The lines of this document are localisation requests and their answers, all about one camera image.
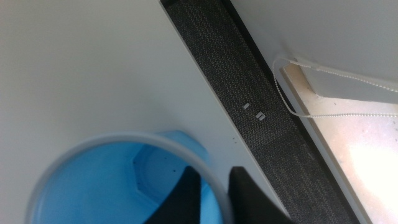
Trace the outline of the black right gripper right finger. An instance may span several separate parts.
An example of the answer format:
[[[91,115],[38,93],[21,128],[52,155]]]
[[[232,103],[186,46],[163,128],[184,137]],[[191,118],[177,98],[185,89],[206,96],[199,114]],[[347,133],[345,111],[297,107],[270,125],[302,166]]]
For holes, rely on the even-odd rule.
[[[294,223],[266,196],[244,167],[231,169],[228,195],[232,203],[235,223]]]

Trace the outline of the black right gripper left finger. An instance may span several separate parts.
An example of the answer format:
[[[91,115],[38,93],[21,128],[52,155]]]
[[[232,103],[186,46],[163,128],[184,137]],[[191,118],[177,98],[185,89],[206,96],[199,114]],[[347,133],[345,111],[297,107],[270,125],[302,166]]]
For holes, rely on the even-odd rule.
[[[201,177],[187,166],[168,197],[144,222],[145,224],[199,224]]]

